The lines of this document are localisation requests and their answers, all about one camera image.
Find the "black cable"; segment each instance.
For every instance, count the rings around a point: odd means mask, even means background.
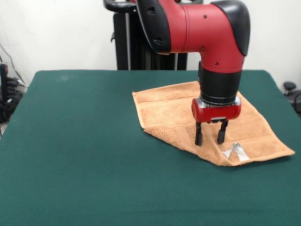
[[[11,55],[4,49],[4,47],[2,46],[1,42],[0,42],[0,48],[3,50],[3,52],[9,57],[10,62],[11,62],[11,66],[13,67],[14,71],[16,72],[17,76],[20,78],[20,80],[25,84],[24,80],[22,79],[22,77],[20,76],[20,74],[18,73],[18,71],[15,68],[14,62],[13,62],[13,58],[11,57]]]
[[[295,109],[296,112],[298,112],[298,110],[297,110],[297,108],[298,108],[297,100],[298,100],[299,97],[301,97],[301,92],[298,93],[298,94],[295,96],[294,100],[293,100],[293,107],[294,107],[294,109]]]

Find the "towel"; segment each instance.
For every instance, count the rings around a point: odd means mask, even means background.
[[[203,144],[195,145],[192,99],[200,94],[197,81],[133,92],[143,130],[164,142],[219,166],[239,166],[294,155],[275,135],[265,118],[241,93],[242,110],[230,120],[225,141],[217,144],[220,123],[202,123]]]

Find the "white wall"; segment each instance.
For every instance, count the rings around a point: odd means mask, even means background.
[[[278,86],[286,80],[301,86],[301,1],[243,2],[252,26],[244,68],[267,70]],[[0,42],[27,83],[38,70],[116,69],[113,13],[102,0],[0,0],[0,6]],[[188,69],[198,61],[190,54]]]

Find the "cable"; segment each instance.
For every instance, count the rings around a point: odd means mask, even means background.
[[[3,50],[3,52],[9,57],[10,62],[11,62],[11,66],[13,67],[14,71],[16,72],[17,76],[20,78],[20,80],[24,82],[24,80],[22,79],[22,77],[20,76],[20,74],[18,73],[18,71],[15,68],[14,62],[13,62],[13,58],[11,57],[11,55],[4,49],[4,47],[2,46],[1,42],[0,42],[0,48]]]

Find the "green table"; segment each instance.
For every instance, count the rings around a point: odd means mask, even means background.
[[[242,94],[297,153],[214,166],[147,135],[132,91],[196,72],[38,72],[0,141],[0,226],[298,226],[301,122],[265,71]]]

